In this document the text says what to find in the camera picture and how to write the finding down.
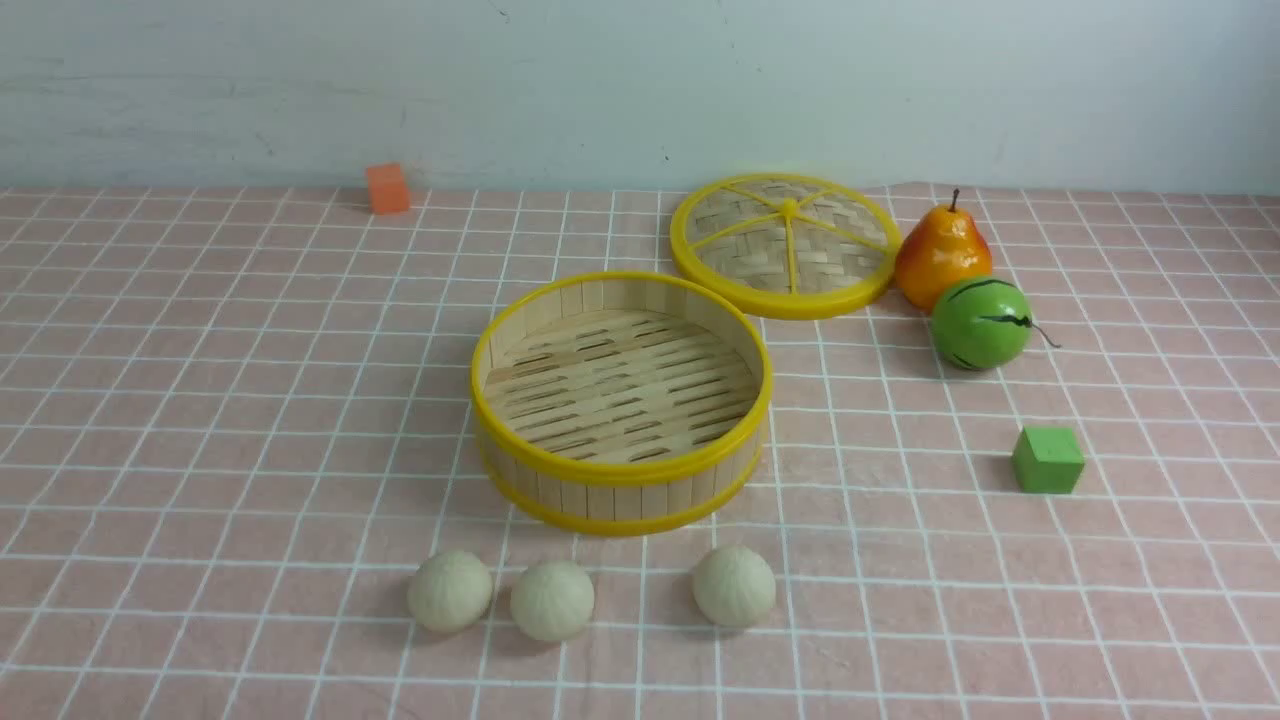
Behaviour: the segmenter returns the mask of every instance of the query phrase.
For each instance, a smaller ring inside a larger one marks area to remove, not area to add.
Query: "bamboo steamer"
[[[480,456],[499,492],[552,525],[668,530],[710,514],[751,475],[772,374],[748,318],[695,283],[637,272],[566,278],[480,336]]]

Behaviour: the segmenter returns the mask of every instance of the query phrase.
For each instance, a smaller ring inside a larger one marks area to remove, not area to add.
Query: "woven bamboo lid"
[[[832,318],[879,296],[901,245],[865,196],[783,173],[739,176],[690,195],[671,220],[676,266],[744,313]]]

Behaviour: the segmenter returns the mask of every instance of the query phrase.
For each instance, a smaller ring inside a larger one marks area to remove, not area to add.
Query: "wooden block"
[[[640,491],[640,515],[648,520],[662,518],[666,514],[667,486],[660,483],[644,486]]]
[[[708,468],[694,475],[692,505],[701,505],[713,497],[716,497],[716,468]]]
[[[561,484],[561,510],[566,515],[586,518],[586,486],[577,483]]]
[[[365,168],[369,181],[369,208],[375,215],[408,211],[408,183],[399,163]]]
[[[694,479],[684,478],[667,486],[667,512],[684,512],[694,506]]]
[[[561,288],[561,316],[572,318],[582,313],[582,286],[571,284]]]
[[[613,520],[613,488],[586,488],[586,515],[593,520]]]
[[[604,283],[586,281],[582,283],[582,311],[594,313],[596,310],[604,310]]]
[[[644,493],[637,487],[613,488],[613,519],[639,520],[644,516]]]
[[[1084,455],[1071,428],[1023,428],[1012,460],[1023,492],[1070,493],[1084,473]]]

